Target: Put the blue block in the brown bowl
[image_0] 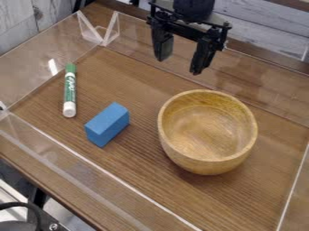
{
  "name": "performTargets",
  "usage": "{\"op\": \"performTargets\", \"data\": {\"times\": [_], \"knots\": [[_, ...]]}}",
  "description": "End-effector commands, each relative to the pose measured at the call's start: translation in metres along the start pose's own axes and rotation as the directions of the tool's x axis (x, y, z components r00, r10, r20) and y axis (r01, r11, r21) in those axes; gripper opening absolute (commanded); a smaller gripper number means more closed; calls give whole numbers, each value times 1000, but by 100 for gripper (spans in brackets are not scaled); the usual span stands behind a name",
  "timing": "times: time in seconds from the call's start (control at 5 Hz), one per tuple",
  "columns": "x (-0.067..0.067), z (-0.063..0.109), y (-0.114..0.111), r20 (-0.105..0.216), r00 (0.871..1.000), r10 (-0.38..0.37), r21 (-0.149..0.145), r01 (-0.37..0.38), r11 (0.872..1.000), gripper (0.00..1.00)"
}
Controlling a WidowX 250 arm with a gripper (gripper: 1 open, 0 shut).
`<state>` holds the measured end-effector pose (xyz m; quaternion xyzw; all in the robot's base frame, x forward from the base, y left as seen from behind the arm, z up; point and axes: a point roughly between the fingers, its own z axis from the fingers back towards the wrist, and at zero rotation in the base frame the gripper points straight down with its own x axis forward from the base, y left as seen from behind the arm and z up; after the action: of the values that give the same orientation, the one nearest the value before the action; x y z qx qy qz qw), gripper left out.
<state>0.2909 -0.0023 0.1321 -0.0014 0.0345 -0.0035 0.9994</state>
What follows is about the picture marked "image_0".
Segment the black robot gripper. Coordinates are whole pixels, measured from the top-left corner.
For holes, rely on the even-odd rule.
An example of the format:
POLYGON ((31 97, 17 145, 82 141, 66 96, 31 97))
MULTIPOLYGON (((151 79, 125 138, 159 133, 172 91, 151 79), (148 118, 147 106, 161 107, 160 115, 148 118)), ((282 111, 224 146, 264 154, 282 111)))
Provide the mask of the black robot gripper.
POLYGON ((151 26, 156 60, 164 61, 169 57, 173 34, 197 41, 189 73, 199 75, 209 66, 215 51, 223 50, 231 29, 231 23, 213 13, 215 0, 149 0, 148 5, 151 12, 147 23, 151 26))

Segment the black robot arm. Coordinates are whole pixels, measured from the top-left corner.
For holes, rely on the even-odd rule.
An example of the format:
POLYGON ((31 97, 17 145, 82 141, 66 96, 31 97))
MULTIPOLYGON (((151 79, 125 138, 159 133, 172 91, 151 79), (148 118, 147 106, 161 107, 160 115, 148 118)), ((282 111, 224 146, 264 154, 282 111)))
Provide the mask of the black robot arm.
POLYGON ((173 35, 196 42, 189 73, 199 75, 223 51, 231 23, 212 13, 215 0, 149 0, 153 56, 164 61, 172 54, 173 35))

